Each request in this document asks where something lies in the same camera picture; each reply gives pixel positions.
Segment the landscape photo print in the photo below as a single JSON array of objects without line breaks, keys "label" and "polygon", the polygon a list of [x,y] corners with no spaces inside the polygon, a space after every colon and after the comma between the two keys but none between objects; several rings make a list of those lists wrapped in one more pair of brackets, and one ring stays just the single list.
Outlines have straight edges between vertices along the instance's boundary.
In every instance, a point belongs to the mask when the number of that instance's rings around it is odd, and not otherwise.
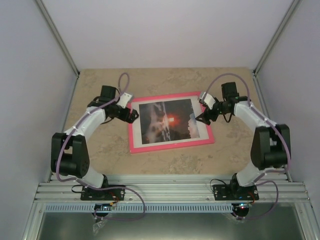
[{"label": "landscape photo print", "polygon": [[189,98],[140,104],[139,118],[143,145],[201,137]]}]

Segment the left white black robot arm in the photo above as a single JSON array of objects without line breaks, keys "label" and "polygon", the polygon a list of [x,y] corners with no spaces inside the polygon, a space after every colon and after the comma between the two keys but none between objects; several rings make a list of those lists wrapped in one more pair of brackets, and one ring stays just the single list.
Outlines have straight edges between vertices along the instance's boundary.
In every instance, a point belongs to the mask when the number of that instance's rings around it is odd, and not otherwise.
[{"label": "left white black robot arm", "polygon": [[128,107],[133,98],[132,94],[104,85],[71,128],[52,136],[50,167],[60,182],[76,181],[91,188],[97,199],[108,197],[108,178],[91,167],[87,141],[108,120],[132,124],[139,117],[136,110]]}]

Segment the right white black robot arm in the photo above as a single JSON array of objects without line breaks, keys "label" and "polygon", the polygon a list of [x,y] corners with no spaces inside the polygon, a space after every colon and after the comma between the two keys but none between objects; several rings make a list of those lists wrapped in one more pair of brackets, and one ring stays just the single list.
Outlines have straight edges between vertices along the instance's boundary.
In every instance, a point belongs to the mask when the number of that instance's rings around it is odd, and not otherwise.
[{"label": "right white black robot arm", "polygon": [[204,107],[203,113],[195,119],[206,125],[215,122],[218,116],[230,114],[242,120],[252,131],[250,161],[235,173],[228,185],[227,196],[242,200],[254,193],[257,181],[267,173],[277,173],[288,164],[290,157],[290,129],[285,124],[277,124],[256,109],[248,96],[238,93],[235,82],[222,84],[222,101],[206,91],[199,95]]}]

